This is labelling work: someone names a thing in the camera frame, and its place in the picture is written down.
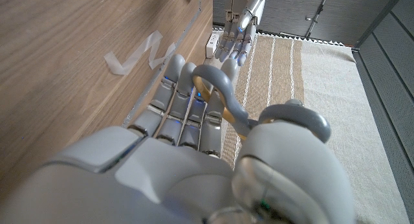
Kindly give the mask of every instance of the power strip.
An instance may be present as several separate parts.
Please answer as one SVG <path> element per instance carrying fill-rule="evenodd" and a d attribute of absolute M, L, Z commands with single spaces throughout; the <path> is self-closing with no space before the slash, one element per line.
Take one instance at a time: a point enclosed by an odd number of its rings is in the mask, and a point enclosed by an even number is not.
<path fill-rule="evenodd" d="M 214 53 L 219 47 L 219 38 L 219 34 L 212 34 L 212 36 L 210 36 L 206 46 L 206 58 L 214 57 Z"/>

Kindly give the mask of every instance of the robotic hand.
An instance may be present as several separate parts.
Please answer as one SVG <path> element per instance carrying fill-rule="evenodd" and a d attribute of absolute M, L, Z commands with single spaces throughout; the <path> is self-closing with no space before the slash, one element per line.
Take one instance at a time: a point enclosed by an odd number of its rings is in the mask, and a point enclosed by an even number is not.
<path fill-rule="evenodd" d="M 242 66 L 252 48 L 266 0 L 226 0 L 226 25 L 215 57 L 237 59 Z"/>
<path fill-rule="evenodd" d="M 237 69 L 174 55 L 127 129 L 55 155 L 0 202 L 0 223 L 355 223 L 350 183 L 324 145 L 328 122 L 299 100 L 248 119 Z M 220 159 L 222 118 L 243 143 L 234 170 Z"/>

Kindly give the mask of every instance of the woven rug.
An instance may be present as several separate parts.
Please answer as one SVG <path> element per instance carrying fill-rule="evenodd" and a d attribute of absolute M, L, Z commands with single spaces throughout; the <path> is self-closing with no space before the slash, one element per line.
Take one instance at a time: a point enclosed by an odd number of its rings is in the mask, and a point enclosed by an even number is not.
<path fill-rule="evenodd" d="M 258 35 L 234 87 L 252 119 L 291 98 L 321 113 L 332 128 L 327 147 L 350 178 L 358 223 L 409 223 L 349 47 Z M 242 145 L 225 120 L 222 145 L 222 159 L 234 167 Z"/>

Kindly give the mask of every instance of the white tape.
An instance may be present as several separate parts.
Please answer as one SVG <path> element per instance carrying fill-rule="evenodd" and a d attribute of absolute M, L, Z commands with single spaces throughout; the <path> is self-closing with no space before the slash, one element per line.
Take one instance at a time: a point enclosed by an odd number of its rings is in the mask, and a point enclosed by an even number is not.
<path fill-rule="evenodd" d="M 111 51 L 107 53 L 104 58 L 108 63 L 109 68 L 113 74 L 126 75 L 131 72 L 132 68 L 138 63 L 138 60 L 141 59 L 143 53 L 145 53 L 149 48 L 151 52 L 149 53 L 149 66 L 151 69 L 154 69 L 157 65 L 161 64 L 165 58 L 175 49 L 175 44 L 172 43 L 165 54 L 165 56 L 155 59 L 155 54 L 160 47 L 162 39 L 162 34 L 159 31 L 154 31 L 150 34 L 144 42 L 133 52 L 128 59 L 121 65 L 121 63 L 116 58 L 115 54 Z"/>

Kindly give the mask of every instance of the wooden cabinet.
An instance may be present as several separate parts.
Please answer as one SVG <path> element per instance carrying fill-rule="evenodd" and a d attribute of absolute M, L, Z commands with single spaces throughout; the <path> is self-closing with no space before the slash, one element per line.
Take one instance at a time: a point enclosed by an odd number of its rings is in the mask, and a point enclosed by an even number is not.
<path fill-rule="evenodd" d="M 149 51 L 127 76 L 120 62 L 152 32 L 156 58 L 177 48 L 200 64 L 212 31 L 212 0 L 0 0 L 0 197 L 66 145 L 120 125 L 156 72 Z"/>

